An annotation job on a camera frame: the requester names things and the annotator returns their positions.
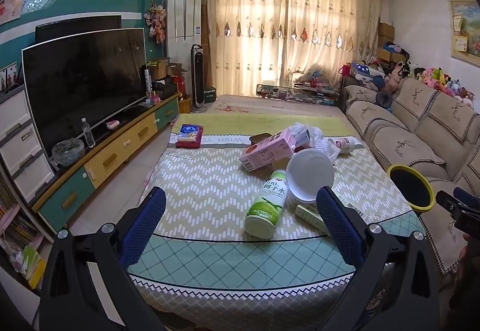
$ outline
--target teal drawer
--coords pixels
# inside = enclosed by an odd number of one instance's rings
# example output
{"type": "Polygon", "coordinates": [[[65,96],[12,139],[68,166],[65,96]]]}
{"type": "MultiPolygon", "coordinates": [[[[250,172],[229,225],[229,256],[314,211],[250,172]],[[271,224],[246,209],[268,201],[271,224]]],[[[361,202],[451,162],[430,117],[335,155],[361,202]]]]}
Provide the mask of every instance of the teal drawer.
{"type": "Polygon", "coordinates": [[[81,167],[40,208],[40,213],[57,232],[94,192],[90,178],[81,167]]]}
{"type": "Polygon", "coordinates": [[[157,121],[157,129],[160,130],[170,121],[172,121],[179,113],[178,98],[166,103],[155,111],[155,120],[157,121]]]}

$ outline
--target sheer curtain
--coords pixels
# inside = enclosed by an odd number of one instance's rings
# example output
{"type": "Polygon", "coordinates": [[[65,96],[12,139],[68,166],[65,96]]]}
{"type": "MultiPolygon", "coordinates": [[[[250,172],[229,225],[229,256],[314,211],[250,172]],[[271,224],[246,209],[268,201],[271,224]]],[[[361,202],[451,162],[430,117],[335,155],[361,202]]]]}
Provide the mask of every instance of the sheer curtain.
{"type": "Polygon", "coordinates": [[[376,48],[381,0],[288,0],[282,81],[321,71],[330,83],[352,60],[368,60],[376,48]]]}
{"type": "Polygon", "coordinates": [[[217,95],[253,96],[262,81],[278,85],[286,0],[203,1],[217,95]]]}

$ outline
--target tv screen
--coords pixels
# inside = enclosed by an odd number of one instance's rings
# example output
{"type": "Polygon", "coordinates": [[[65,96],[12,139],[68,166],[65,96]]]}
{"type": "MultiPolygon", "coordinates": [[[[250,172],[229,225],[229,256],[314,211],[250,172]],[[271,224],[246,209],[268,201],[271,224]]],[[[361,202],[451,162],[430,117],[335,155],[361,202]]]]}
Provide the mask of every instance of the tv screen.
{"type": "Polygon", "coordinates": [[[35,43],[43,43],[59,37],[93,31],[119,29],[122,26],[121,16],[90,16],[77,19],[49,22],[35,27],[35,43]]]}
{"type": "Polygon", "coordinates": [[[45,150],[143,99],[143,28],[80,33],[22,50],[25,86],[45,150]]]}

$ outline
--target sofa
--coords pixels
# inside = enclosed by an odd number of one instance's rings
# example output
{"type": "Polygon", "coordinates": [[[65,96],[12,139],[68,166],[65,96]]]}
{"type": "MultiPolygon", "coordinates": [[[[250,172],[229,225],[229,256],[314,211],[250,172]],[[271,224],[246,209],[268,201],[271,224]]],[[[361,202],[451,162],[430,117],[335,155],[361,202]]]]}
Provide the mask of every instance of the sofa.
{"type": "MultiPolygon", "coordinates": [[[[384,170],[405,164],[423,174],[435,194],[458,186],[480,195],[478,113],[414,78],[401,81],[391,111],[375,104],[375,91],[353,85],[345,91],[345,115],[384,170]]],[[[441,275],[455,271],[466,242],[449,213],[435,204],[419,219],[441,275]]]]}

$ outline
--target pink box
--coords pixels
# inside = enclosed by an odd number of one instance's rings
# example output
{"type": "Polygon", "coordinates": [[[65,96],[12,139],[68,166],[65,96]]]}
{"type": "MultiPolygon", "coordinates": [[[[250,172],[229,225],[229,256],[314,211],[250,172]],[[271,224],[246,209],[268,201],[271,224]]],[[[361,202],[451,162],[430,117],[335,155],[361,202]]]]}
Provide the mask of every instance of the pink box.
{"type": "Polygon", "coordinates": [[[295,138],[287,128],[268,139],[248,147],[240,157],[240,162],[247,171],[252,171],[278,159],[290,158],[294,149],[295,138]]]}

